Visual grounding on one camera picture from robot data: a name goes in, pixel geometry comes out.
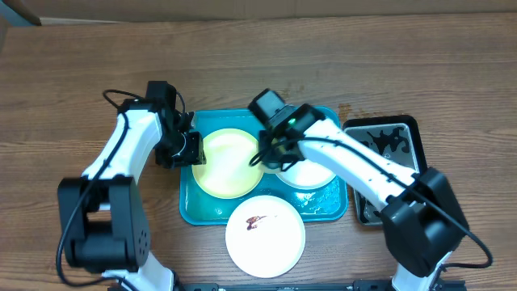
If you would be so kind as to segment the yellow-green plate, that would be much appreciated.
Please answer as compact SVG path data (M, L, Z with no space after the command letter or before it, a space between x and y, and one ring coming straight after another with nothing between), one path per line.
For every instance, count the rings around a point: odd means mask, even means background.
M210 196L235 199L251 192L264 171L250 166L259 144L250 133L240 129L219 129L203 139L206 163L192 167L199 187Z

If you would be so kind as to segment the white plate front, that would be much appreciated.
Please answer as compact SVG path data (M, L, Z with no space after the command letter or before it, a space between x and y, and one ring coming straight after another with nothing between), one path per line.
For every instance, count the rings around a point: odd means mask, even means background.
M230 215L225 245L232 261L245 273L274 278L290 271L305 249L305 225L286 200L255 196Z

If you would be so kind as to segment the yellow green sponge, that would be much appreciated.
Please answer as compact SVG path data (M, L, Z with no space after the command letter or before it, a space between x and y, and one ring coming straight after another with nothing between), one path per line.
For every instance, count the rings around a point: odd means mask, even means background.
M280 161L282 154L278 148L272 148L274 143L276 143L276 140L269 141L266 137L261 138L259 141L259 149L263 150L260 163L264 167L265 172L270 174L280 172L282 167L282 162Z

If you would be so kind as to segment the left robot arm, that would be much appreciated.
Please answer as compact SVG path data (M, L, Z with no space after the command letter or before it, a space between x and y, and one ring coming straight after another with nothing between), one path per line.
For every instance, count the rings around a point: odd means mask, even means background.
M137 185L151 154L166 169L204 164L202 137L191 128L194 114L168 82L150 81L144 96L125 97L113 105L116 127L100 155L80 177L58 185L57 275L65 285L83 287L65 277L66 262L98 275L92 285L113 280L118 290L181 290L174 272L150 250Z

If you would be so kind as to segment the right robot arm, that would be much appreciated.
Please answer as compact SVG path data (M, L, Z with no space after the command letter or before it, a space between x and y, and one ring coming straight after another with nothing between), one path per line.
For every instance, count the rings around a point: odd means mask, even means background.
M397 261L394 290L430 290L469 226L451 184L434 168L418 173L392 162L344 133L305 103L287 104L266 89L248 106L263 125L250 165L306 178L298 164L320 165L360 192L380 214L385 241Z

